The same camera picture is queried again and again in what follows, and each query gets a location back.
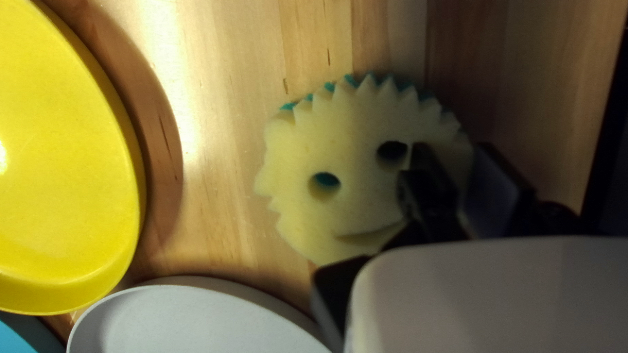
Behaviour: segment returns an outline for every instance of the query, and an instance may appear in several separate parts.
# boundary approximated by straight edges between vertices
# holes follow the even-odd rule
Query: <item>white bowl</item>
[[[318,327],[238,283],[158,278],[110,295],[79,318],[68,353],[329,353]]]

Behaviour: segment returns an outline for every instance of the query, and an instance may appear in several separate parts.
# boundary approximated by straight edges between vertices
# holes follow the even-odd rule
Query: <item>yellow sponge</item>
[[[359,85],[345,76],[286,104],[265,140],[256,192],[272,196],[277,230],[316,264],[374,254],[404,227],[396,179],[414,142],[430,143],[461,187],[472,158],[458,121],[434,97],[372,75]]]

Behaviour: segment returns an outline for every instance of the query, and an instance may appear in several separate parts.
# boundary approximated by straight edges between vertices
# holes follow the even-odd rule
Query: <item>yellow plate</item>
[[[42,3],[0,0],[0,310],[89,305],[126,271],[144,174],[120,98]]]

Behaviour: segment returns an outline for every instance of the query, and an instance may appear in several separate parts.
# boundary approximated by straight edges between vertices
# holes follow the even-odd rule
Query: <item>wood grain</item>
[[[132,115],[150,198],[119,289],[171,274],[260,288],[308,311],[314,267],[252,192],[266,119],[345,72],[433,87],[475,139],[582,202],[628,0],[45,0]],[[47,318],[61,336],[80,312]]]
[[[45,2],[103,65],[144,149],[146,224],[116,290],[202,274],[308,312],[315,267],[277,235],[268,199],[252,191],[264,123],[283,103],[345,73],[394,70],[421,83],[425,3]],[[45,320],[67,339],[82,311]]]
[[[427,83],[475,140],[579,211],[626,0],[433,0]]]

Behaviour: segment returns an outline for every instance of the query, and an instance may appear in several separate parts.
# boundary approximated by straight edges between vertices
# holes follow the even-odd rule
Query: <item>sponge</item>
[[[319,265],[374,254],[404,227],[396,179],[414,142],[430,144],[462,188],[472,160],[453,114],[392,76],[327,83],[284,105],[264,139],[255,191],[272,197],[283,238]]]

